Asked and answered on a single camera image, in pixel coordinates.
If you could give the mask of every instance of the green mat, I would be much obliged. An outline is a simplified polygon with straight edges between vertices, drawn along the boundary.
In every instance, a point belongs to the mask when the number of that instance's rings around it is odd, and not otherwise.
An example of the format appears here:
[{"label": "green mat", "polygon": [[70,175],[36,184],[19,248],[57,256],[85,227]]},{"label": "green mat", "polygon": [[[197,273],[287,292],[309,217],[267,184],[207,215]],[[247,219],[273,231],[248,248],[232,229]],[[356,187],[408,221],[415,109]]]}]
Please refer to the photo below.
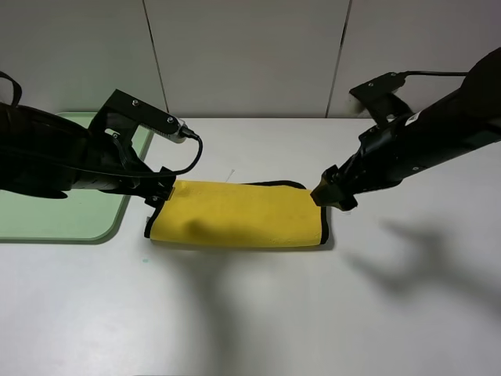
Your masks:
[{"label": "green mat", "polygon": [[[95,113],[62,113],[88,127]],[[143,159],[150,131],[139,127],[132,139]],[[28,197],[0,190],[0,242],[101,243],[117,231],[128,197],[96,190],[72,190],[64,200]]]}]

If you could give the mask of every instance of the microfiber cloth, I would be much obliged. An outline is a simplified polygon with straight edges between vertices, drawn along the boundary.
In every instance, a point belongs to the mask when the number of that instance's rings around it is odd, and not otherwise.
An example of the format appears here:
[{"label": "microfiber cloth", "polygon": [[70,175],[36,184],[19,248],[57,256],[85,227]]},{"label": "microfiber cloth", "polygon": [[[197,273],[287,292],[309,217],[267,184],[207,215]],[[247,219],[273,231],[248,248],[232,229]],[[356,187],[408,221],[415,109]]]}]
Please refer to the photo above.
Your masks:
[{"label": "microfiber cloth", "polygon": [[145,237],[237,248],[307,247],[329,238],[326,209],[299,183],[178,180],[174,187],[149,219]]}]

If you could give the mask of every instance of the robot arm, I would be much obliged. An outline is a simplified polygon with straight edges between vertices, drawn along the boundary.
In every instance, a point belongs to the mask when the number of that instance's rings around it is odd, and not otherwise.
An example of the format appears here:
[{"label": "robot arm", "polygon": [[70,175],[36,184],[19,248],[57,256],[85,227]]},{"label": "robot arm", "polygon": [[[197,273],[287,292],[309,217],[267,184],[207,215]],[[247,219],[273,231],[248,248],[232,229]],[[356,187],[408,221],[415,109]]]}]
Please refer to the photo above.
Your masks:
[{"label": "robot arm", "polygon": [[[0,190],[36,197],[65,198],[72,189],[140,196],[157,206],[170,196],[175,177],[200,159],[202,140],[184,122],[116,90],[88,129],[34,108],[19,106],[21,87],[13,83],[13,102],[0,103]],[[177,143],[199,143],[192,164],[179,171],[152,172],[132,148],[138,126]]]},{"label": "robot arm", "polygon": [[[322,174],[312,191],[318,206],[342,211],[354,195],[397,186],[403,179],[501,139],[501,49],[467,74],[388,73],[350,91],[376,121],[360,135],[360,148],[340,168]],[[414,114],[392,92],[411,74],[466,75],[455,92]]]}]

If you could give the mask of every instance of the white tabletop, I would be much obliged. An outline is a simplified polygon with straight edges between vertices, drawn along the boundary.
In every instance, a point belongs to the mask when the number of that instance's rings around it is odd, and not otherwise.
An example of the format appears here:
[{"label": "white tabletop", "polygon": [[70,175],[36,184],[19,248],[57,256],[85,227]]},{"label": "white tabletop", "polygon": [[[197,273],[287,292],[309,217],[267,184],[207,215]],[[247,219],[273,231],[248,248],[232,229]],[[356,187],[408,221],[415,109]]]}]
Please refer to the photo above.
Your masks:
[{"label": "white tabletop", "polygon": [[[187,179],[308,188],[372,124],[187,122]],[[155,136],[146,163],[195,151]],[[491,145],[333,211],[331,251],[152,244],[137,197],[105,244],[0,244],[0,374],[498,376],[500,190]]]}]

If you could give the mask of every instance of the folded towel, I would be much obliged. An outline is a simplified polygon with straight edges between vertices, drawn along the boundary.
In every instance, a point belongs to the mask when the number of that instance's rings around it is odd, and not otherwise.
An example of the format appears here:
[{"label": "folded towel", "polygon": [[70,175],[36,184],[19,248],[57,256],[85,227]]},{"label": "folded towel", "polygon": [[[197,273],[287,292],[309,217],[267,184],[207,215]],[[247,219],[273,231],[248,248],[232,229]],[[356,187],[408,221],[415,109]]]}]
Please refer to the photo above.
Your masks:
[{"label": "folded towel", "polygon": [[178,180],[169,201],[155,211],[145,237],[221,247],[278,248],[325,244],[326,209],[301,184]]}]

